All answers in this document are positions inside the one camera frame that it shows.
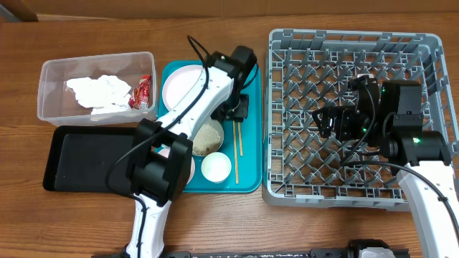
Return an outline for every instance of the red snack packet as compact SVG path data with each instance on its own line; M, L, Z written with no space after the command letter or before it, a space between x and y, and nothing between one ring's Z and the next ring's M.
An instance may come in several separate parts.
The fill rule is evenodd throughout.
M140 82L138 82L137 88L132 92L131 98L129 98L129 106L138 110L144 110L148 108L148 97L150 94L151 75L144 75Z

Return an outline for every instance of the white bowl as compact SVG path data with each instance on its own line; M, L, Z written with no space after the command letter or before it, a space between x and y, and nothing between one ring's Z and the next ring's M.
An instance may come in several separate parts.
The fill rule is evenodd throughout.
M210 153L201 164L202 175L212 183L223 182L231 173L231 160L223 153Z

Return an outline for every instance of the gray dish rack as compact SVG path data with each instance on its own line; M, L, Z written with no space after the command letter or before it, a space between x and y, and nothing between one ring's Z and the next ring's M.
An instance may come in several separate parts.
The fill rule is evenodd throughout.
M445 55L434 34L311 29L271 31L266 55L264 174L268 204L353 206L409 211L387 167L339 167L353 143L321 138L311 113L353 105L346 82L357 74L417 80L423 87L424 130L440 131L459 166L456 122ZM375 151L364 145L361 152ZM354 160L384 160L354 154Z

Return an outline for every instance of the wood grain surface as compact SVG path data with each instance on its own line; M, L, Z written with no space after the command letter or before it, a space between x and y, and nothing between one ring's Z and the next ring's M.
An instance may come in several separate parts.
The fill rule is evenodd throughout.
M35 14L88 16L113 19L241 17L311 14L381 14L459 11L455 0L315 0L285 3L278 0L21 0Z
M133 201L42 188L55 129L37 118L45 61L150 51L161 76L173 60L196 59L187 34L209 51L252 47L265 67L268 35L276 28L430 32L443 41L457 107L458 25L458 13L0 24L0 257L89 257L119 252L131 237ZM237 252L344 247L358 238L383 239L421 257L410 213L268 206L260 189L183 194L172 204L164 240L168 250Z

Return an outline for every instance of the white tissue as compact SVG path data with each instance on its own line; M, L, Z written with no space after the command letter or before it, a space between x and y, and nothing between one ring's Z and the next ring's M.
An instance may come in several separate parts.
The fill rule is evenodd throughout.
M71 79L67 81L67 86L75 93L78 104L93 108L91 115L131 109L128 104L131 86L115 75L102 75L97 80L89 77Z

